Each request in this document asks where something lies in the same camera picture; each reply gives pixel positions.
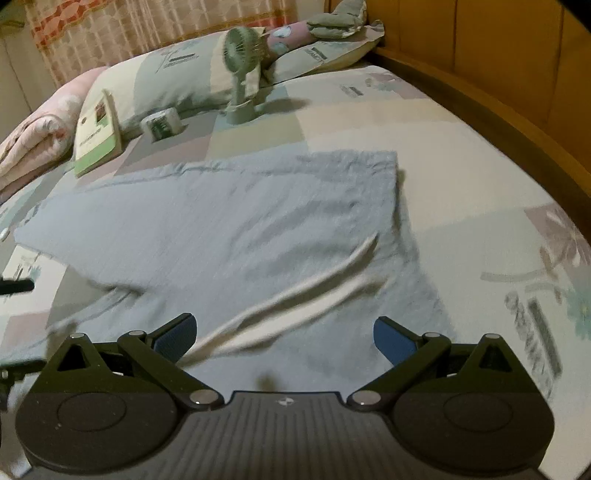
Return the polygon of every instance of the handheld fan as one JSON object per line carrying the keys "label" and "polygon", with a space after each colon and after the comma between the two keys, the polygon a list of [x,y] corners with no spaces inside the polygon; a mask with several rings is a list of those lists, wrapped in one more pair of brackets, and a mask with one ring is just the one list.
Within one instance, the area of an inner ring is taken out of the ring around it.
{"label": "handheld fan", "polygon": [[246,100],[246,75],[259,65],[263,55],[257,31],[249,27],[234,27],[228,31],[223,49],[226,68],[233,75],[232,99],[226,109],[230,124],[241,124],[255,116],[254,103]]}

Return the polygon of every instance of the wall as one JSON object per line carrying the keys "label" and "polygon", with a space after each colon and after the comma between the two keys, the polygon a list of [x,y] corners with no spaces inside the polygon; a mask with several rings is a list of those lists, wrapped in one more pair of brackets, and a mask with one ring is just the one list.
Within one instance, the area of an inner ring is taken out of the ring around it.
{"label": "wall", "polygon": [[0,40],[0,142],[29,113],[25,96],[18,86],[17,76],[12,71],[10,60]]}
{"label": "wall", "polygon": [[324,0],[295,0],[297,19],[308,20],[312,15],[321,14],[324,11]]}
{"label": "wall", "polygon": [[[24,21],[24,7],[12,1],[0,11],[5,20]],[[35,47],[27,26],[0,30],[0,141],[24,118],[38,108],[56,86]]]}

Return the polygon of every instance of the wooden bed frame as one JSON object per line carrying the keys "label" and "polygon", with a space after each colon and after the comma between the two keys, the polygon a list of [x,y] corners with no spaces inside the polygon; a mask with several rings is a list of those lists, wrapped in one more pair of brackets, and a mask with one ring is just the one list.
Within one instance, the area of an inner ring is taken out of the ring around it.
{"label": "wooden bed frame", "polygon": [[557,0],[366,1],[385,26],[369,59],[471,125],[591,239],[591,34]]}

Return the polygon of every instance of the patterned bed sheet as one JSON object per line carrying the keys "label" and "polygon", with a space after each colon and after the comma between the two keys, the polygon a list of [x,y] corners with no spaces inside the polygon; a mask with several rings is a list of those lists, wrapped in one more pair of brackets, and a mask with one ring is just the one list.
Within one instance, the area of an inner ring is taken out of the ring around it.
{"label": "patterned bed sheet", "polygon": [[[46,174],[0,207],[0,229],[48,196],[169,163],[285,145],[302,153],[395,150],[421,266],[459,333],[454,340],[477,342],[486,332],[506,339],[555,415],[543,472],[577,477],[591,458],[591,248],[568,216],[473,129],[382,68],[294,79],[260,95],[261,115],[248,124],[202,112],[180,135],[155,144],[137,138],[80,179],[67,166]],[[104,294],[15,245],[12,233],[0,243],[0,271],[36,282],[32,293],[0,298],[1,358]]]}

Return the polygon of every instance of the book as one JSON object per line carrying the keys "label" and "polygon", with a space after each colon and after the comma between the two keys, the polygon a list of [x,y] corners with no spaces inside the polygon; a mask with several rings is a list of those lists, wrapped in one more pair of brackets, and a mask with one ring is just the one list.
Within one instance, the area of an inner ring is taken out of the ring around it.
{"label": "book", "polygon": [[80,115],[74,142],[74,173],[77,177],[121,155],[121,133],[111,95],[100,98]]}

